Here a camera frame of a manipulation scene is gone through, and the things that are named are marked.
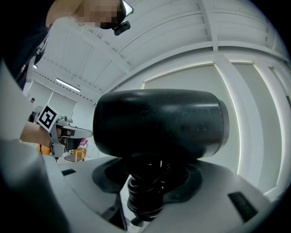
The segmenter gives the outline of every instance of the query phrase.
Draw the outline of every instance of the wooden chair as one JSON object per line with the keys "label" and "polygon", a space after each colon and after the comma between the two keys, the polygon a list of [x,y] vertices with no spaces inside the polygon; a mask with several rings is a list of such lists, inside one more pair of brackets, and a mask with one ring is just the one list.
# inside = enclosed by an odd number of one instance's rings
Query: wooden chair
{"label": "wooden chair", "polygon": [[87,149],[78,148],[78,149],[73,150],[71,155],[64,157],[64,159],[70,162],[79,162],[81,160],[84,161],[86,154],[87,154]]}

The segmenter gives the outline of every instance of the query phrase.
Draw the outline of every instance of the person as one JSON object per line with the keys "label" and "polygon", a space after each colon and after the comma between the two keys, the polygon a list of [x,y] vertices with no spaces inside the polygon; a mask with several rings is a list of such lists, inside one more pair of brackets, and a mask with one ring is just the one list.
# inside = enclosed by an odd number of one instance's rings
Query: person
{"label": "person", "polygon": [[[79,23],[95,23],[96,27],[109,29],[122,22],[126,16],[122,0],[5,1],[2,9],[8,13],[0,16],[2,31],[5,32],[0,45],[0,59],[4,59],[22,90],[31,58],[36,55],[59,18],[72,17]],[[57,134],[60,136],[60,129],[57,129]],[[47,131],[31,122],[26,123],[20,139],[50,147]]]}

